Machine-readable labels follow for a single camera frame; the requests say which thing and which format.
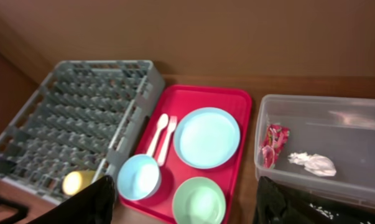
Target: table surface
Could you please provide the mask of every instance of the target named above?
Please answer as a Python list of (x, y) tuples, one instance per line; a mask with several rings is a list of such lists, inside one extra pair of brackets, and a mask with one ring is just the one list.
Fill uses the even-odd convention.
[[(234, 193), (229, 223), (252, 223), (256, 205), (257, 180), (254, 164), (256, 118), (263, 96), (267, 94), (339, 96), (375, 98), (375, 77), (269, 77), (253, 75), (163, 75), (167, 85), (204, 85), (239, 88), (252, 98), (252, 113), (244, 146), (243, 159)], [(53, 208), (53, 205), (14, 187), (0, 183), (0, 194), (31, 206), (27, 220), (32, 220)], [(117, 204), (113, 212), (114, 224), (161, 223), (137, 211)]]

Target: white napkin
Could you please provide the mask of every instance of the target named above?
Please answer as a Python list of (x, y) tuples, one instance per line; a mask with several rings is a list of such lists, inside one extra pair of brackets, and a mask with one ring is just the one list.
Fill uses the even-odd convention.
[(336, 174), (334, 163), (325, 157), (318, 154), (308, 155), (304, 153), (291, 153), (288, 156), (290, 163), (305, 166), (305, 170), (319, 176), (319, 177), (333, 177)]

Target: brown wall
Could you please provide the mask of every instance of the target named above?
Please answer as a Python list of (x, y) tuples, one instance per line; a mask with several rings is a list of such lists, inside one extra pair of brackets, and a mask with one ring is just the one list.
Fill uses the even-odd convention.
[(375, 0), (2, 0), (0, 24), (14, 34), (2, 50), (30, 49), (12, 61), (37, 81), (66, 59), (146, 58), (162, 73), (375, 76)]
[(0, 133), (36, 88), (37, 84), (0, 55)]

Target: black object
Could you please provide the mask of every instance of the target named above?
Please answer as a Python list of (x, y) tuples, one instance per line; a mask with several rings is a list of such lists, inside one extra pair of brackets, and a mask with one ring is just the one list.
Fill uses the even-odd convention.
[(110, 224), (115, 196), (113, 178), (107, 175), (30, 223)]
[[(332, 214), (333, 219), (310, 204), (321, 207), (327, 215)], [(268, 177), (259, 179), (256, 206), (253, 224), (375, 224), (375, 214), (276, 184)]]
[(15, 208), (17, 210), (16, 214), (12, 215), (9, 218), (5, 218), (4, 220), (0, 221), (0, 224), (8, 224), (8, 223), (15, 223), (23, 218), (25, 218), (28, 214), (29, 208), (26, 207), (25, 205), (22, 205), (17, 202), (12, 202), (8, 199), (4, 199), (0, 197), (0, 205), (4, 205), (7, 207)]

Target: light blue cup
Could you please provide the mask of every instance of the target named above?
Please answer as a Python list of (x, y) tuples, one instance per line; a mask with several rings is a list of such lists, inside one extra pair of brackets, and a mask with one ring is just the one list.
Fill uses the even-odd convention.
[(186, 115), (174, 134), (176, 154), (187, 165), (211, 169), (237, 151), (240, 131), (236, 120), (219, 108), (201, 108)]
[(117, 189), (127, 200), (152, 196), (161, 185), (161, 173), (155, 159), (145, 154), (129, 158), (118, 173)]

